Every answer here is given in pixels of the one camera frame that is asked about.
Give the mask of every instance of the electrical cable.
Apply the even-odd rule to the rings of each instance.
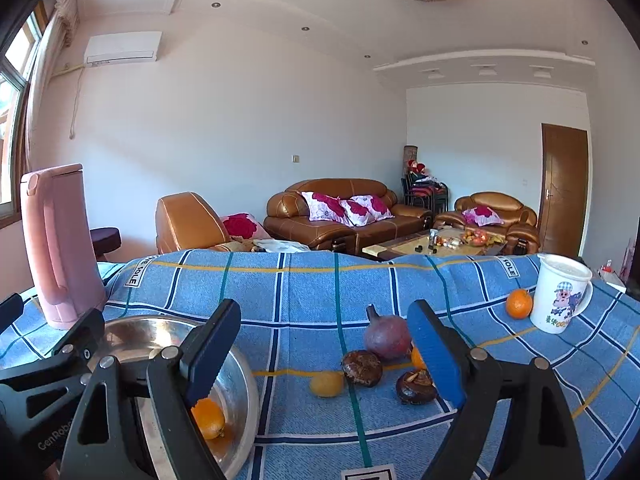
[[[78,82],[76,83],[76,98],[74,99],[74,114],[71,118],[71,128],[69,129],[69,139],[76,138],[76,114],[78,113],[78,98],[80,97],[80,83],[82,81],[82,74],[84,73],[84,66],[80,69],[80,75],[78,76]]]

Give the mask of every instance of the yellow fruit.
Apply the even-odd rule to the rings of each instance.
[[[417,368],[418,370],[427,369],[427,365],[424,364],[424,359],[420,355],[420,352],[418,352],[418,347],[415,345],[414,345],[414,349],[411,350],[411,364],[414,366],[414,368]]]
[[[517,288],[507,298],[507,314],[513,319],[525,319],[531,314],[533,299],[523,288]]]
[[[337,397],[344,388],[344,374],[320,372],[311,378],[309,388],[318,397]]]
[[[198,429],[205,440],[225,434],[225,414],[209,397],[200,399],[191,409],[191,415],[196,420]]]

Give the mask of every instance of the white mug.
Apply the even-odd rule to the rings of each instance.
[[[529,318],[540,330],[559,334],[591,301],[593,273],[571,258],[556,254],[538,257],[540,274]]]

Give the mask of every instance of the pink floral pillow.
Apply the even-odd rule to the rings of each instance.
[[[223,216],[222,223],[226,231],[236,241],[241,240],[267,240],[271,238],[267,231],[249,213],[238,213],[231,216]]]
[[[303,191],[301,195],[309,206],[309,220],[329,220],[351,227],[347,213],[337,198],[312,191]]]
[[[376,221],[366,207],[353,200],[340,200],[340,205],[347,213],[347,218],[356,227],[373,224]]]
[[[479,205],[473,209],[467,209],[462,212],[462,216],[465,217],[465,221],[467,223],[476,224],[478,227],[504,224],[504,221],[498,216],[498,213],[485,205]]]
[[[367,208],[369,213],[373,216],[374,220],[385,220],[387,218],[393,218],[394,216],[389,211],[389,208],[383,202],[379,196],[375,195],[356,195],[352,196],[349,200],[360,204]]]

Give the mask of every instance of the kettle handle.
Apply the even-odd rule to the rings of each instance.
[[[45,193],[43,192],[49,179],[46,174],[40,174],[39,178],[33,181],[34,176],[31,176],[30,182],[27,184],[26,194],[31,196],[24,197],[22,200],[22,207],[26,213],[26,218],[23,221],[26,220],[31,224],[31,228],[25,230],[25,236],[29,239],[28,244],[31,248],[29,263],[32,272],[38,277],[38,284],[44,300],[51,305],[57,305],[66,300],[68,293],[64,286],[58,285],[49,253],[45,208],[52,208],[52,205],[45,203]]]

